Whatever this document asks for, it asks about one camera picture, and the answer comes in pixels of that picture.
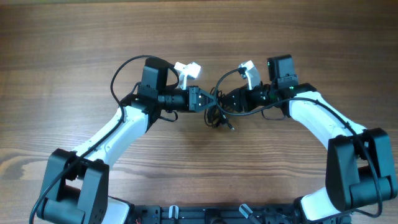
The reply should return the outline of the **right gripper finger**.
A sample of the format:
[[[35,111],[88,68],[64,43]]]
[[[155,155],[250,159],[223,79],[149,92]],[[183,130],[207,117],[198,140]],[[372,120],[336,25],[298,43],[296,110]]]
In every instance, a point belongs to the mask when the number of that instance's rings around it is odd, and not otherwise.
[[[219,100],[218,103],[225,111],[236,111],[236,104],[233,100]]]
[[[238,89],[232,90],[229,93],[224,93],[222,90],[218,91],[219,101],[235,101],[238,97]]]

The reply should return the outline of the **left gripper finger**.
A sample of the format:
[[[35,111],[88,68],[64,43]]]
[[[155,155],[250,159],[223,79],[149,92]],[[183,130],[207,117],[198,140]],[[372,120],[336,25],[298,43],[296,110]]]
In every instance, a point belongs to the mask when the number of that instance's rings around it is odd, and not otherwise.
[[[214,99],[201,99],[200,102],[198,103],[197,111],[198,112],[204,111],[206,109],[213,107],[214,105],[216,105]]]
[[[215,97],[208,93],[205,90],[202,90],[201,88],[198,89],[198,99],[199,101],[214,101]]]

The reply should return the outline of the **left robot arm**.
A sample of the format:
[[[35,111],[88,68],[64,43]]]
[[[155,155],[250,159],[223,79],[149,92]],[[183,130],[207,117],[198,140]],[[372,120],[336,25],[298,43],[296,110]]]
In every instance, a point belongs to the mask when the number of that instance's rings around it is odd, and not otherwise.
[[[117,111],[89,140],[71,151],[56,149],[49,157],[40,196],[29,216],[50,223],[139,223],[135,206],[109,196],[109,173],[126,149],[144,135],[161,113],[201,112],[214,98],[188,86],[201,70],[199,64],[169,63],[142,55],[142,78]]]

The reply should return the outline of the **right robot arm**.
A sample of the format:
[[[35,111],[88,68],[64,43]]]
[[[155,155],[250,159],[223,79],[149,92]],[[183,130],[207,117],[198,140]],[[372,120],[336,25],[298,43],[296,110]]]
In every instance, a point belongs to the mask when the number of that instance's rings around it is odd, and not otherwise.
[[[267,59],[269,84],[263,84],[250,61],[237,72],[246,85],[226,95],[214,92],[221,114],[248,116],[270,108],[304,125],[326,148],[325,185],[299,197],[292,205],[293,223],[342,223],[351,213],[364,214],[376,205],[397,197],[397,177],[391,141],[381,128],[355,123],[327,103],[309,83],[299,83],[291,55]]]

